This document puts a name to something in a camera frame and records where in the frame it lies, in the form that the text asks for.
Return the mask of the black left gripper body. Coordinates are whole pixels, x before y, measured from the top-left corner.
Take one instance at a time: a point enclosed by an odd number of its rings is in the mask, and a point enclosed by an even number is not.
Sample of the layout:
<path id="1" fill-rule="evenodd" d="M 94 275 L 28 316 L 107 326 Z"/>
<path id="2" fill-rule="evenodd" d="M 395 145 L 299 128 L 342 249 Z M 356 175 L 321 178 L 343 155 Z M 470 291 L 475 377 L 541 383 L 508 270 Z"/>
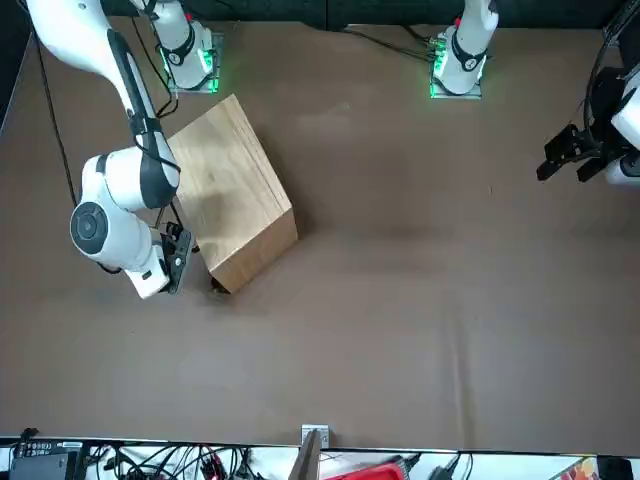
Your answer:
<path id="1" fill-rule="evenodd" d="M 624 87 L 624 70 L 605 67 L 596 75 L 585 100 L 583 138 L 587 151 L 595 156 L 601 156 L 619 142 L 620 135 L 611 120 L 618 111 Z"/>

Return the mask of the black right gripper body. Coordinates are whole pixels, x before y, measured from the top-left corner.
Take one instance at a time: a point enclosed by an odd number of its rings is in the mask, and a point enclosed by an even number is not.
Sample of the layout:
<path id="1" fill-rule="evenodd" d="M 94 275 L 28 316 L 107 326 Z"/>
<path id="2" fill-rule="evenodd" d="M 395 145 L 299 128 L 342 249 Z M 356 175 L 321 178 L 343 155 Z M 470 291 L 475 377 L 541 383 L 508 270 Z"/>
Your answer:
<path id="1" fill-rule="evenodd" d="M 161 266 L 168 278 L 162 292 L 175 295 L 180 291 L 182 280 L 194 245 L 192 233 L 181 225 L 167 222 L 161 233 L 163 260 Z"/>

